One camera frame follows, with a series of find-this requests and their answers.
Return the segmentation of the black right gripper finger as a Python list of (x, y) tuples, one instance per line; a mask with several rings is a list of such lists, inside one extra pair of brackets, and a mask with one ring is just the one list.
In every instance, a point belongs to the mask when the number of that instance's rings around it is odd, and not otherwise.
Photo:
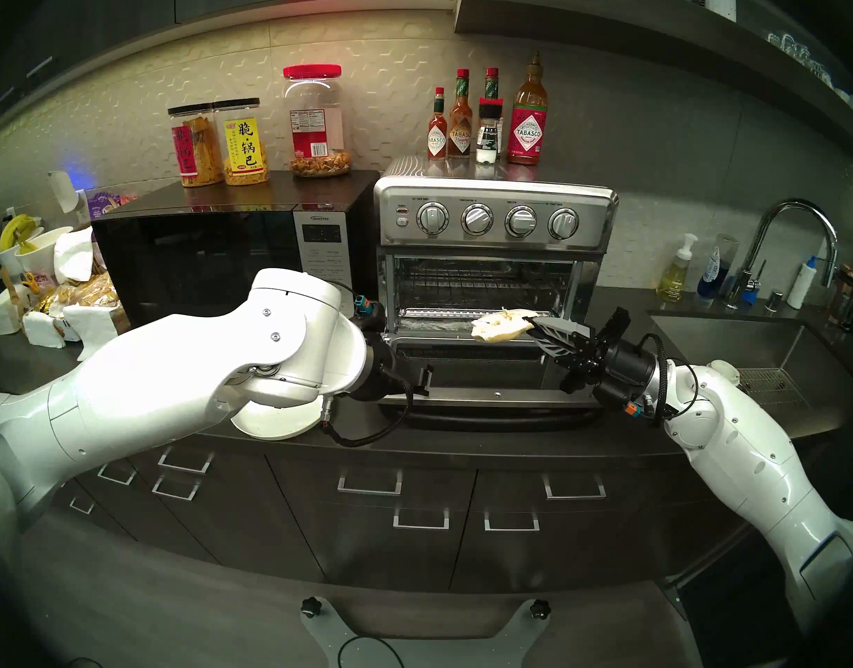
[(593, 328), (582, 323), (576, 323), (576, 321), (554, 316), (538, 315), (528, 316), (526, 321), (531, 324), (531, 329), (528, 333), (533, 337), (562, 341), (573, 341), (574, 339), (594, 340)]
[(595, 356), (595, 344), (584, 339), (537, 339), (537, 345), (554, 359), (574, 357), (588, 360)]

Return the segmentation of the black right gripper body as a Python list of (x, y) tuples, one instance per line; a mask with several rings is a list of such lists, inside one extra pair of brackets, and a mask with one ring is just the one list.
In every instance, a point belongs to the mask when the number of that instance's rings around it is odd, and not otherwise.
[(595, 356), (588, 360), (561, 358), (567, 369), (561, 390), (568, 395), (592, 388), (604, 408), (627, 414), (655, 414), (660, 392), (660, 363), (654, 353), (624, 339), (630, 314), (616, 307), (599, 331), (594, 330)]

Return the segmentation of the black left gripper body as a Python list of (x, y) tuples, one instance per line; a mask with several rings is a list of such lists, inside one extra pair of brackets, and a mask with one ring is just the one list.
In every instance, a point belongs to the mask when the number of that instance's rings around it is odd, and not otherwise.
[(376, 331), (362, 329), (354, 325), (353, 329), (362, 334), (366, 344), (366, 361), (358, 380), (348, 391), (348, 395), (359, 402), (376, 402), (391, 395), (403, 395), (407, 402), (413, 402), (414, 388), (408, 379), (396, 368), (396, 356), (391, 347)]

